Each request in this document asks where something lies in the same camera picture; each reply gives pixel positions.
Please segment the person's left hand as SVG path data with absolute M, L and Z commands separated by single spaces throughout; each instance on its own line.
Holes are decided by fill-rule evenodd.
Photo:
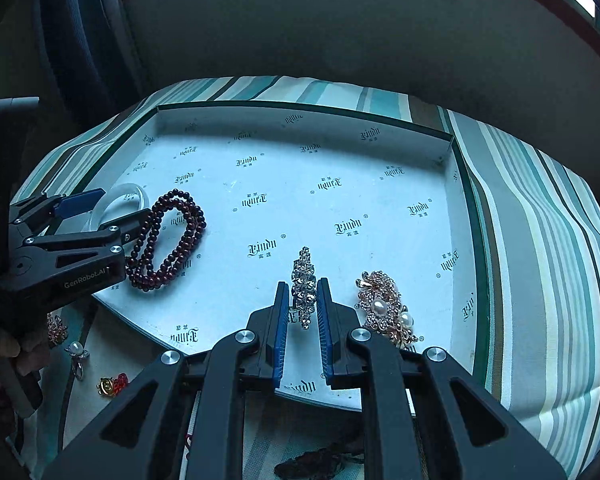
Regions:
M 39 327 L 21 342 L 0 329 L 0 358 L 15 359 L 16 370 L 22 376 L 46 367 L 50 362 L 47 328 Z

